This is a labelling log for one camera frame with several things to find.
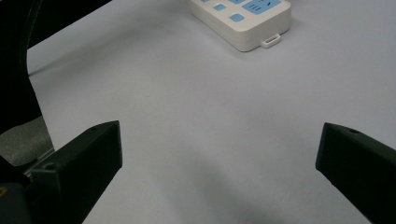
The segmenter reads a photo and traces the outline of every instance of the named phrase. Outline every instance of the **blue button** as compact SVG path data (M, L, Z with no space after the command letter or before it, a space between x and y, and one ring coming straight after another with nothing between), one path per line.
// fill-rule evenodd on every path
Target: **blue button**
M218 4L214 7L214 9L217 11L222 11L224 8L225 8L225 6L223 4Z
M236 22L242 21L244 18L245 18L245 17L242 16L241 14L233 14L233 15L230 17L231 20L236 21Z
M245 0L229 0L232 3L239 4L241 2L245 2Z

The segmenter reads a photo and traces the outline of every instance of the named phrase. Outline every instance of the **white table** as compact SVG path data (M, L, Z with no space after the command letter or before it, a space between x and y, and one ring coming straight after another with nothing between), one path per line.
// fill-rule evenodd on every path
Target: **white table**
M369 223L315 161L324 122L396 148L396 1L290 2L270 49L237 51L186 0L113 0L29 50L56 149L120 121L84 224Z

